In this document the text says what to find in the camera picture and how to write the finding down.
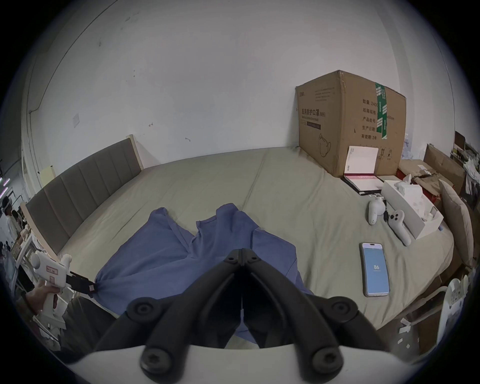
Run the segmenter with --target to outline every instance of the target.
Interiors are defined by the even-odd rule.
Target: screw
[[[172,367],[172,359],[163,349],[146,348],[142,354],[140,365],[149,373],[165,374]]]
[[[344,315],[348,313],[348,311],[350,310],[350,306],[344,301],[338,301],[332,306],[332,309]]]
[[[342,356],[334,347],[319,349],[312,357],[312,368],[317,373],[332,373],[342,368],[342,365]]]
[[[153,310],[153,307],[149,303],[140,303],[135,308],[135,312],[139,315],[147,315]]]

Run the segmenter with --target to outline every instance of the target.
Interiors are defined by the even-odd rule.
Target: white paper
[[[378,148],[349,146],[343,173],[373,174],[375,172],[377,154]]]
[[[384,186],[384,182],[374,175],[345,175],[345,178],[360,192],[381,190]]]
[[[424,170],[427,175],[432,175],[430,171],[427,168],[425,168],[422,164],[418,164],[418,166],[421,170]]]

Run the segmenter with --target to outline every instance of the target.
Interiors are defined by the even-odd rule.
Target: upholstered headboard
[[[56,255],[87,217],[142,169],[130,135],[54,178],[26,204],[25,217]]]

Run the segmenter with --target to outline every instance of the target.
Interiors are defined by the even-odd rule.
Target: white wall
[[[129,133],[145,166],[293,144],[295,86],[337,69],[406,96],[415,156],[428,142],[450,151],[447,71],[431,28],[410,6],[257,3],[87,1],[33,70],[24,109],[40,105],[30,127],[38,168],[59,174]],[[478,130],[478,118],[469,121]]]

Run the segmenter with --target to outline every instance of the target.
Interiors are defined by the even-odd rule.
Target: smartphone
[[[381,244],[361,243],[363,294],[367,297],[386,296],[390,293],[387,264]]]

